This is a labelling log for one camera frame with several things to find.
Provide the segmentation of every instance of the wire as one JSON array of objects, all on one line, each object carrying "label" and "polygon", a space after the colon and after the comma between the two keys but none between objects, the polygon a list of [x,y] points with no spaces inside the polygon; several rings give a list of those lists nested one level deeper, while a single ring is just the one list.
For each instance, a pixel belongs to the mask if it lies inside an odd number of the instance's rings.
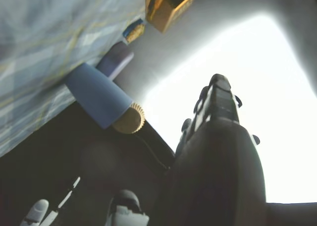
[{"label": "wire", "polygon": [[141,138],[140,136],[133,134],[137,139],[139,139],[141,142],[143,142],[143,144],[147,147],[147,149],[149,150],[149,152],[151,153],[151,155],[153,156],[153,158],[156,160],[157,163],[159,163],[165,170],[168,170],[169,167],[165,166],[160,160],[159,158],[156,156],[155,152],[153,152],[153,150],[151,149],[151,147],[148,145],[148,143]]}]

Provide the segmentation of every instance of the bright light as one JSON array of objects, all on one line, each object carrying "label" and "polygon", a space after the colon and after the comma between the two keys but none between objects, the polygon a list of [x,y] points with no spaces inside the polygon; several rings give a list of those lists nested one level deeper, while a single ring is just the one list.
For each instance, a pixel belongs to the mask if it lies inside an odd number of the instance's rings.
[{"label": "bright light", "polygon": [[225,75],[240,97],[241,125],[260,137],[268,202],[317,202],[317,99],[273,19],[256,16],[221,33],[148,95],[150,124],[175,150],[201,89]]}]

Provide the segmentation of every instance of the plaid tablecloth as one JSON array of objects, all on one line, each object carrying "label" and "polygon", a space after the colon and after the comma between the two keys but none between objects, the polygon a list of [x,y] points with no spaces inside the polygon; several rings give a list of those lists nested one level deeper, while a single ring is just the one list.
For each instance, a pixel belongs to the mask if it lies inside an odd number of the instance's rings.
[{"label": "plaid tablecloth", "polygon": [[74,102],[63,78],[144,12],[145,0],[0,0],[0,156]]}]

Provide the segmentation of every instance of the orange box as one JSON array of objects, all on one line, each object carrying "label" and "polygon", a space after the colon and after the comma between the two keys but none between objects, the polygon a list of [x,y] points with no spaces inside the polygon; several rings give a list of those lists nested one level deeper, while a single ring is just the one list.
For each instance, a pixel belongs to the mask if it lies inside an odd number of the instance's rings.
[{"label": "orange box", "polygon": [[194,0],[151,0],[147,21],[164,33],[193,3]]}]

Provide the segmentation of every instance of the checkered fabric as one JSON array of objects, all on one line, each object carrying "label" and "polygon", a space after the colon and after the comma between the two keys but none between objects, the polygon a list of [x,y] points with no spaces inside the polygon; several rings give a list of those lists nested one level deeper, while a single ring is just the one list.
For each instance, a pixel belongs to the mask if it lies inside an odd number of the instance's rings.
[{"label": "checkered fabric", "polygon": [[0,156],[74,102],[63,78],[144,12],[145,0],[0,0]]}]

